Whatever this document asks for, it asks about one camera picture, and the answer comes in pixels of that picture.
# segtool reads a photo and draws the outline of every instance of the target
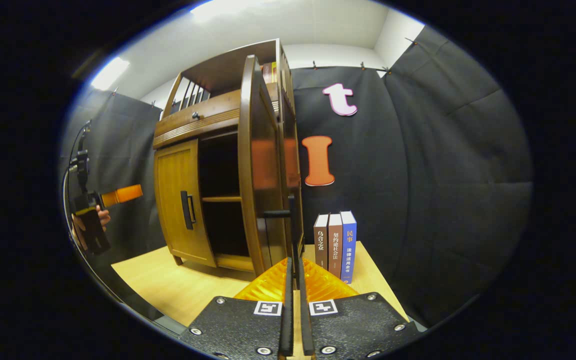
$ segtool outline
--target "black curtain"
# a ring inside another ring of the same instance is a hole
[[[111,265],[166,246],[153,178],[153,136],[160,112],[158,107],[119,93],[113,95],[112,91],[83,91],[66,121],[58,166],[61,179],[78,131],[92,119],[91,132],[84,141],[89,155],[89,191],[104,194],[141,185],[143,196],[109,208],[111,220],[105,235],[110,249],[100,255],[88,255],[87,261],[122,301],[151,319],[161,314],[135,294]],[[71,196],[80,193],[76,177],[71,177],[69,183]]]
[[[348,105],[352,116],[340,116],[322,90],[340,83],[352,89]],[[407,160],[402,130],[386,86],[375,70],[356,67],[298,68],[292,70],[297,136],[323,135],[334,183],[307,186],[308,152],[299,145],[302,175],[303,228],[306,244],[313,244],[318,214],[350,210],[361,241],[388,279],[396,267],[405,234],[408,207]]]
[[[428,26],[414,41],[382,79],[409,176],[407,229],[388,281],[432,326],[507,262],[528,219],[532,166],[521,120],[491,75]]]

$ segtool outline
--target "cabinet handle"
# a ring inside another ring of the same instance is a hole
[[[192,218],[190,217],[190,209],[188,208],[188,198],[190,198],[190,208],[192,209]],[[181,207],[183,209],[183,219],[185,220],[185,228],[193,230],[193,224],[197,223],[195,216],[195,204],[193,203],[193,196],[188,194],[187,191],[181,191]]]

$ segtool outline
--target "wooden cabinet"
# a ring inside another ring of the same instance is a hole
[[[260,62],[274,61],[278,81],[266,84]],[[170,114],[184,77],[210,91],[210,98],[189,100]],[[279,39],[237,48],[179,73],[153,139],[157,209],[177,264],[183,258],[259,275],[291,255],[293,239],[301,251],[293,101]],[[296,236],[288,219],[263,216],[288,209],[290,195],[298,207]]]

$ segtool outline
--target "blue book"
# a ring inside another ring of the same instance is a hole
[[[355,268],[355,250],[357,249],[357,221],[352,211],[342,211],[341,222],[343,223],[343,246],[340,279],[345,284],[353,282],[353,269]]]

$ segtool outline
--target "wooden table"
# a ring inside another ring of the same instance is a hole
[[[315,248],[307,244],[304,258],[315,261]],[[189,326],[215,296],[234,297],[255,279],[255,274],[226,268],[211,268],[183,259],[178,266],[167,246],[144,255],[112,264],[112,268],[139,296],[162,314]],[[391,290],[361,241],[357,241],[354,274],[350,287],[359,294],[378,292],[409,321],[397,296]],[[294,356],[306,359],[302,349],[300,294],[294,292]]]

